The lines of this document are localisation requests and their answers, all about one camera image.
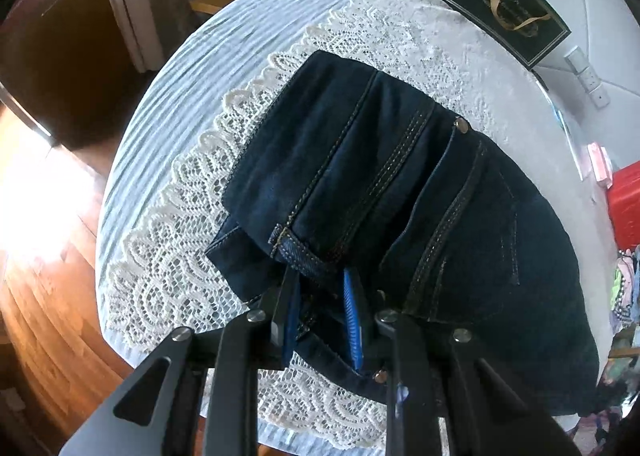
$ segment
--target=brown cabinet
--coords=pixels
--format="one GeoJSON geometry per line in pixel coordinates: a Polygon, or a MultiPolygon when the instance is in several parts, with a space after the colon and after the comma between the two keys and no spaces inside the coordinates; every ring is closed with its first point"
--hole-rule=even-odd
{"type": "Polygon", "coordinates": [[[30,0],[0,27],[0,83],[55,141],[81,147],[121,128],[145,76],[109,0],[30,0]]]}

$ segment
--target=gold ribbon handle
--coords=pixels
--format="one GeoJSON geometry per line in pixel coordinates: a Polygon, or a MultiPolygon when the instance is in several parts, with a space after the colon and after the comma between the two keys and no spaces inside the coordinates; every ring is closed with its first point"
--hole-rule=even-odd
{"type": "Polygon", "coordinates": [[[528,20],[524,20],[521,24],[516,26],[516,25],[510,24],[510,23],[507,23],[500,16],[498,16],[498,5],[500,5],[500,0],[490,0],[491,12],[494,15],[495,20],[498,23],[500,23],[500,26],[504,30],[518,30],[518,29],[521,29],[522,27],[526,27],[527,25],[529,25],[529,24],[531,24],[531,23],[533,23],[535,21],[551,19],[551,14],[545,14],[544,16],[539,16],[537,18],[529,18],[528,20]]]}

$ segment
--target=wall outlet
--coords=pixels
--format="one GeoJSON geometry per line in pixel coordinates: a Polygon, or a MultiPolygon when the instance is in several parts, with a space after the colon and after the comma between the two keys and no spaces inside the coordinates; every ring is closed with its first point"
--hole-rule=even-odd
{"type": "Polygon", "coordinates": [[[607,93],[607,90],[605,90],[604,84],[602,83],[600,83],[599,86],[595,88],[595,90],[589,92],[589,97],[591,97],[591,100],[596,105],[596,108],[599,109],[604,108],[607,104],[609,104],[609,102],[611,102],[611,99],[609,99],[609,94],[607,93]]]}
{"type": "Polygon", "coordinates": [[[583,72],[584,69],[589,66],[589,60],[579,46],[574,46],[574,48],[564,56],[564,60],[569,63],[576,74],[580,74],[580,72],[583,72]]]}
{"type": "Polygon", "coordinates": [[[585,68],[583,72],[578,74],[578,79],[580,80],[582,86],[584,86],[584,90],[587,92],[595,90],[600,84],[600,77],[598,77],[596,71],[591,65],[585,68]]]}

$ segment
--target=gift box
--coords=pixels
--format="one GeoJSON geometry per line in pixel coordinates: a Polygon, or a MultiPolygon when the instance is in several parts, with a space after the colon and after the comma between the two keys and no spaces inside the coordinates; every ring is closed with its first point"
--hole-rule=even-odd
{"type": "Polygon", "coordinates": [[[610,189],[613,185],[613,168],[607,150],[604,146],[592,142],[588,144],[587,151],[591,159],[591,167],[593,168],[593,176],[596,179],[596,183],[605,189],[610,189]]]}
{"type": "Polygon", "coordinates": [[[546,0],[444,0],[511,52],[527,69],[571,31],[546,0]]]}

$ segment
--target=sunlight on floor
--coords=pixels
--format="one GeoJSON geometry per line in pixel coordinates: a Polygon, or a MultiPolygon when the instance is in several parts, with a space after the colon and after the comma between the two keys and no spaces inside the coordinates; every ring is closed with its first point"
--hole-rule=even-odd
{"type": "Polygon", "coordinates": [[[0,249],[26,261],[60,259],[92,190],[69,155],[8,110],[0,115],[0,249]]]}

